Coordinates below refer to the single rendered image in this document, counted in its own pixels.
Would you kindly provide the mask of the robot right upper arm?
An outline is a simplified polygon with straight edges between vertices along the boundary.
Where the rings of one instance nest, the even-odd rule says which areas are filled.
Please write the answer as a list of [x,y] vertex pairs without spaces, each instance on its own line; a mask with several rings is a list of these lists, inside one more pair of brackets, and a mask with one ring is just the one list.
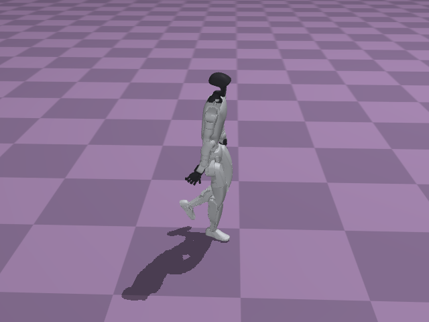
[[215,123],[218,119],[217,109],[213,107],[209,107],[208,111],[206,111],[204,115],[204,132],[203,132],[203,140],[202,145],[209,141],[212,144],[213,149],[215,147],[215,141],[211,138],[215,130]]

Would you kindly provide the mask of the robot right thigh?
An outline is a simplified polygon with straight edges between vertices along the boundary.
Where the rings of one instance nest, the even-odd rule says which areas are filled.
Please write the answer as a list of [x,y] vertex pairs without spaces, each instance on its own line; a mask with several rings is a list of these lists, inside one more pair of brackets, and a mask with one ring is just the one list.
[[227,182],[223,167],[216,162],[215,158],[210,158],[208,167],[205,168],[205,174],[211,177],[211,188],[213,192],[213,195],[211,195],[208,200],[214,199],[217,206],[220,207],[227,193]]

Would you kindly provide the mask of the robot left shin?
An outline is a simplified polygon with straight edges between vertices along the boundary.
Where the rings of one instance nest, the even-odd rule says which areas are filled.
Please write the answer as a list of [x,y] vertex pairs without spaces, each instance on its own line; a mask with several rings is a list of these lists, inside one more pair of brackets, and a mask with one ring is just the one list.
[[190,209],[192,209],[193,207],[199,206],[199,205],[203,204],[204,202],[206,203],[206,202],[208,202],[208,199],[210,198],[211,195],[213,195],[213,192],[212,192],[212,188],[210,185],[205,190],[203,190],[199,196],[197,196],[195,199],[191,200],[189,202],[190,203],[189,205],[191,205],[191,206],[189,206],[189,205],[188,206],[190,207]]

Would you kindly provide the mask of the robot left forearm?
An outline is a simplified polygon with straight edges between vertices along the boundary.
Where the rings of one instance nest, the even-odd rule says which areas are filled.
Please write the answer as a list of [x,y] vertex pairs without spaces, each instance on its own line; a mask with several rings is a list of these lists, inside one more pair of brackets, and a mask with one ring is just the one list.
[[224,139],[227,139],[227,135],[226,135],[226,133],[225,133],[225,129],[224,129],[224,127],[225,127],[225,125],[223,126],[223,130],[222,130],[222,134],[221,134],[221,137],[220,137],[220,140],[219,140],[219,142],[221,143],[221,144],[223,144],[223,140]]

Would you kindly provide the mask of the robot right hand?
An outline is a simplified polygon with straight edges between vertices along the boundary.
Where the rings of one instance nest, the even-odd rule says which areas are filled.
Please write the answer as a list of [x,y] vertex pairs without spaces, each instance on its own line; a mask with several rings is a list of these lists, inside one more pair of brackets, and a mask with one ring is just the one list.
[[199,184],[201,184],[200,178],[201,178],[201,175],[203,173],[201,174],[201,173],[196,171],[198,166],[194,169],[194,172],[189,175],[189,177],[185,178],[185,180],[187,180],[187,182],[190,182],[190,184],[194,183],[193,185],[195,185],[196,182],[198,182],[198,181],[199,181]]

